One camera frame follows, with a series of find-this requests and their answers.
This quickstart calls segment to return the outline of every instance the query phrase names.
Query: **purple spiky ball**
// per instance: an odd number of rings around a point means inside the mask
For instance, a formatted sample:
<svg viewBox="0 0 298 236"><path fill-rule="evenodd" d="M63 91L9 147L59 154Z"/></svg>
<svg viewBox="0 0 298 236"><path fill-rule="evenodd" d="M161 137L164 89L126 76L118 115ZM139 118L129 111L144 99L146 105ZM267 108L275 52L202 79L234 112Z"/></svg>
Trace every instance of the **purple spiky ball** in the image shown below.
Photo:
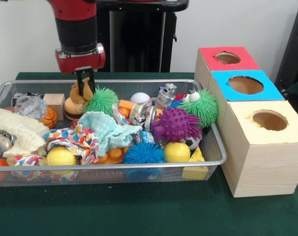
<svg viewBox="0 0 298 236"><path fill-rule="evenodd" d="M164 136L167 142L180 143L187 137L201 138L202 130L198 124L202 124L200 118L175 107L164 110L160 120L151 122L151 128L157 142Z"/></svg>

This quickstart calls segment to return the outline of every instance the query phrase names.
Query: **white wall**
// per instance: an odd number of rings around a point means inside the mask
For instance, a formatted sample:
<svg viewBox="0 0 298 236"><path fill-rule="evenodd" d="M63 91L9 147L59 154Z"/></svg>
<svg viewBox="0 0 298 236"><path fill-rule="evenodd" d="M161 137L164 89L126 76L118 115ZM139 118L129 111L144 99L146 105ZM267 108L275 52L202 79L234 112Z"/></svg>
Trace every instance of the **white wall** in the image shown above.
<svg viewBox="0 0 298 236"><path fill-rule="evenodd" d="M275 79L298 0L190 0L177 14L171 71L193 72L198 47L245 46ZM58 71L53 12L44 0L0 2L0 83L20 71Z"/></svg>

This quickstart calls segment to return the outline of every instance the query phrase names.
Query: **toy eye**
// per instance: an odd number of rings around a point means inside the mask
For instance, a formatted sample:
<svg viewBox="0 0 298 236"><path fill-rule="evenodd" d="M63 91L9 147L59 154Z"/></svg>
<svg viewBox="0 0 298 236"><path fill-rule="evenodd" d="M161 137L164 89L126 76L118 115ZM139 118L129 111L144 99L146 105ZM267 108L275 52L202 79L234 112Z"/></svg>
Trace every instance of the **toy eye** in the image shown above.
<svg viewBox="0 0 298 236"><path fill-rule="evenodd" d="M192 94L190 94L189 96L189 102L195 102L198 101L200 98L200 94L198 92L193 92Z"/></svg>
<svg viewBox="0 0 298 236"><path fill-rule="evenodd" d="M189 97L190 97L190 94L186 94L186 95L183 97L183 102L189 102Z"/></svg>

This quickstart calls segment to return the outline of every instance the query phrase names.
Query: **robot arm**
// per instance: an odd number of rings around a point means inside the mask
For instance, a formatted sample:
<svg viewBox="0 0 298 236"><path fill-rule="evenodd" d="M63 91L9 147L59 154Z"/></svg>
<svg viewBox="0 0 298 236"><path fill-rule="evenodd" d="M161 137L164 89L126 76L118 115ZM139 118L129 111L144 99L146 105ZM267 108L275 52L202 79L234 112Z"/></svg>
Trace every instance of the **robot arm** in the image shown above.
<svg viewBox="0 0 298 236"><path fill-rule="evenodd" d="M97 43L96 0L47 0L54 11L60 49L55 57L62 73L76 73L82 95L82 73L89 72L94 91L93 70L103 68L105 51Z"/></svg>

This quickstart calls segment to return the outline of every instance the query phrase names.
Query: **light blue cloth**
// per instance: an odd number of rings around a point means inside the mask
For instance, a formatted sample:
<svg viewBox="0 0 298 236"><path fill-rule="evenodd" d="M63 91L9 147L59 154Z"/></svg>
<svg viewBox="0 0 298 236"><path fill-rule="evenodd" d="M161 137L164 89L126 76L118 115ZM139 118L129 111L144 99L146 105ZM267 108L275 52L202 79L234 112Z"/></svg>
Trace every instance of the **light blue cloth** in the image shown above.
<svg viewBox="0 0 298 236"><path fill-rule="evenodd" d="M91 128L99 141L99 156L113 148L127 147L132 141L132 134L142 130L141 126L118 125L113 117L104 112L87 112L81 118L83 129Z"/></svg>

